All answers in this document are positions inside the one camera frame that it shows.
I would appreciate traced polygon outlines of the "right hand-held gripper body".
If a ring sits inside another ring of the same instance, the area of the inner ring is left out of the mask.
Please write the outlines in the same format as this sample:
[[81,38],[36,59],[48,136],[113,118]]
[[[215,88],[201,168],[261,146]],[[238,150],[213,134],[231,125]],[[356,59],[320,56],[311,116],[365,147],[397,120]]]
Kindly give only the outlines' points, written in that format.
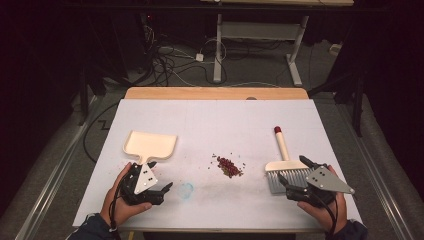
[[286,197],[323,208],[335,201],[336,193],[354,194],[355,190],[339,179],[327,167],[304,169],[300,176],[285,182]]

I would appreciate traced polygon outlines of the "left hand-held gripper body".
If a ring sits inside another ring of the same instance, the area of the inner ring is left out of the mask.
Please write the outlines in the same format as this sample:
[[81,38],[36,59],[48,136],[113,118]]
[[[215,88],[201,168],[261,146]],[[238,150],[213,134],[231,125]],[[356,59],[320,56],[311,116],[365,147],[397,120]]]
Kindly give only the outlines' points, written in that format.
[[150,202],[160,205],[164,201],[161,190],[151,190],[158,180],[147,164],[133,163],[121,180],[120,194],[128,205]]

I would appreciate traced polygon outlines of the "cream dustpan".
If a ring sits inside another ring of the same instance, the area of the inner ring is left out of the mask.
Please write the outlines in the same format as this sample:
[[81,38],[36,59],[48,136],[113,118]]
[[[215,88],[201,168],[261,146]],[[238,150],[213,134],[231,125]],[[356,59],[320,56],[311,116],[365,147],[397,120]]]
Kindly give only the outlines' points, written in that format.
[[139,164],[144,164],[152,160],[168,159],[173,154],[176,142],[176,135],[131,131],[124,143],[123,151],[136,156]]

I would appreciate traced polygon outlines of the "cream brush with red cap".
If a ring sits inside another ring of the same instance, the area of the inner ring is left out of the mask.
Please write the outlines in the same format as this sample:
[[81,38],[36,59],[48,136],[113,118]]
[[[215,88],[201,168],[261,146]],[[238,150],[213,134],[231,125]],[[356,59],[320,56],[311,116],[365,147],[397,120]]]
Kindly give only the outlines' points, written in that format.
[[306,177],[311,173],[311,169],[300,160],[290,159],[283,132],[279,126],[274,128],[274,133],[281,159],[265,165],[270,192],[275,195],[286,192],[285,185],[280,182],[279,176],[282,176],[290,185],[306,187]]

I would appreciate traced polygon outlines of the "red beans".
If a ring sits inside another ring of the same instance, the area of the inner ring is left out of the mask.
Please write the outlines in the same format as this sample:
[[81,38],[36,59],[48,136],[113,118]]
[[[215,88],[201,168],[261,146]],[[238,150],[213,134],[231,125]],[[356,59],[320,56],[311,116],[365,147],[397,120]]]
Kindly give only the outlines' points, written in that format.
[[238,166],[231,159],[215,154],[212,155],[211,163],[215,164],[228,178],[242,176],[246,167],[245,163]]

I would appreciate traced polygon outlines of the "person's right hand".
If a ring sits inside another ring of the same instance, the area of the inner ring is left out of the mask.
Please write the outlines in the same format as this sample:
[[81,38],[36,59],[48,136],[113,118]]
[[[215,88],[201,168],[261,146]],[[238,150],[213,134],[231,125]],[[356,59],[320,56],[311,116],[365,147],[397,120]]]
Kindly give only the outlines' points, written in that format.
[[347,207],[343,193],[336,194],[335,201],[326,208],[316,208],[307,202],[299,201],[297,206],[312,216],[326,233],[335,234],[347,223]]

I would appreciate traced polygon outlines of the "person's left hand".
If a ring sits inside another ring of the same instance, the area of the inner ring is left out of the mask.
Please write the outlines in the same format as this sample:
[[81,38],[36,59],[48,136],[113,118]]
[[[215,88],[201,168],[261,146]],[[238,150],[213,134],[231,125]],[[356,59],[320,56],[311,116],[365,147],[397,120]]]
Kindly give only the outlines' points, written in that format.
[[127,205],[126,202],[116,196],[120,191],[118,185],[121,179],[127,174],[131,168],[131,163],[128,162],[125,167],[118,174],[112,187],[108,190],[100,215],[106,221],[108,225],[111,225],[111,219],[114,219],[117,226],[122,225],[131,217],[143,213],[152,207],[150,202],[141,203],[138,205]]

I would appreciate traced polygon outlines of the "black stand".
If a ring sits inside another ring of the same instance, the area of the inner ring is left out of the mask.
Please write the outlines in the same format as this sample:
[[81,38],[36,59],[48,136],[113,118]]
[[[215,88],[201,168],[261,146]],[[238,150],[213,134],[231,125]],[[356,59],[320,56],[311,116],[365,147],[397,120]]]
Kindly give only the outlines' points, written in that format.
[[79,71],[79,98],[80,98],[80,120],[82,126],[86,121],[89,112],[89,90],[93,94],[98,91],[98,80],[95,73],[90,70],[90,65],[83,64]]
[[325,83],[307,91],[309,97],[321,92],[333,92],[337,104],[352,104],[351,124],[358,137],[361,133],[361,115],[364,92],[364,77],[361,70],[350,70],[339,77],[327,80]]

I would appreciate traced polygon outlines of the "white table mat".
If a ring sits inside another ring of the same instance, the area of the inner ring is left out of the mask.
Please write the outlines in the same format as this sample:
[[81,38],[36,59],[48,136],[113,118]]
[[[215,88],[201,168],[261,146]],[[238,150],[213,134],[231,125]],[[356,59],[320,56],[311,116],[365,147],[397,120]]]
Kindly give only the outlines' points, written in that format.
[[281,155],[280,127],[292,160],[304,155],[339,165],[311,100],[134,100],[120,102],[74,223],[100,210],[108,189],[131,161],[123,151],[131,131],[177,138],[154,173],[170,184],[164,202],[129,219],[142,231],[317,232],[295,202],[271,194],[265,166]]

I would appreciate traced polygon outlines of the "wooden table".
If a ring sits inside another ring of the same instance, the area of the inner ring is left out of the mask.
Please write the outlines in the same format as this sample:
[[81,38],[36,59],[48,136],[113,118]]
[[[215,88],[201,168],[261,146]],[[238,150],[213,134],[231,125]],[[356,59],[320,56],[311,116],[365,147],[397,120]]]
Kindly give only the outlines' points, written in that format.
[[[136,218],[158,232],[316,232],[296,204],[271,194],[265,165],[280,157],[281,127],[290,158],[334,159],[316,106],[302,89],[132,88],[122,104],[129,129],[178,137],[159,180],[174,186],[163,205]],[[246,164],[228,178],[212,155]]]

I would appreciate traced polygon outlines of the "metal floor rail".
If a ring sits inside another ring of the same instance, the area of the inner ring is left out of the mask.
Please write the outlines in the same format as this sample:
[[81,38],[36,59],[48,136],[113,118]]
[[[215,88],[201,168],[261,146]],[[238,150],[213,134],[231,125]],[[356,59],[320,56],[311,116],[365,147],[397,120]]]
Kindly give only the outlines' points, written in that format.
[[420,207],[420,198],[383,137],[370,107],[364,107],[359,131],[353,128],[350,108],[340,105],[338,109],[355,141],[359,161],[378,198],[378,206],[384,212],[383,218],[394,231],[392,238],[417,240],[412,211]]
[[85,119],[78,125],[77,131],[67,146],[62,157],[53,168],[45,186],[43,187],[39,197],[35,201],[34,206],[29,212],[21,229],[14,240],[33,240],[41,222],[43,221],[56,193],[71,165],[73,154],[77,148],[80,139],[86,133],[89,123],[94,117],[94,113],[99,109],[103,101],[102,97],[93,96],[88,105],[88,114]]

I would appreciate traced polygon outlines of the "white desk frame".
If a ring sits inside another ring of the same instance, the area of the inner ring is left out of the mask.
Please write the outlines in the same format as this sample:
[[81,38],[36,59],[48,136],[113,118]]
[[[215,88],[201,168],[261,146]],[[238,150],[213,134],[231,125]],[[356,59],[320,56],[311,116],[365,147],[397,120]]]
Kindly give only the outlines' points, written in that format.
[[[228,6],[230,4],[265,5],[266,7],[301,7],[312,9],[313,7],[352,7],[354,0],[202,0],[203,2],[214,2],[218,6]],[[224,20],[221,13],[217,15],[216,42],[214,59],[214,83],[222,83],[223,66],[222,61],[227,54],[227,48],[222,42],[223,39],[252,39],[252,40],[277,40],[294,41],[294,47],[290,54],[285,56],[291,79],[295,87],[302,87],[303,83],[299,75],[296,58],[303,40],[304,33],[309,20],[308,14],[303,14],[299,23],[268,23],[254,20],[252,16],[247,21]]]

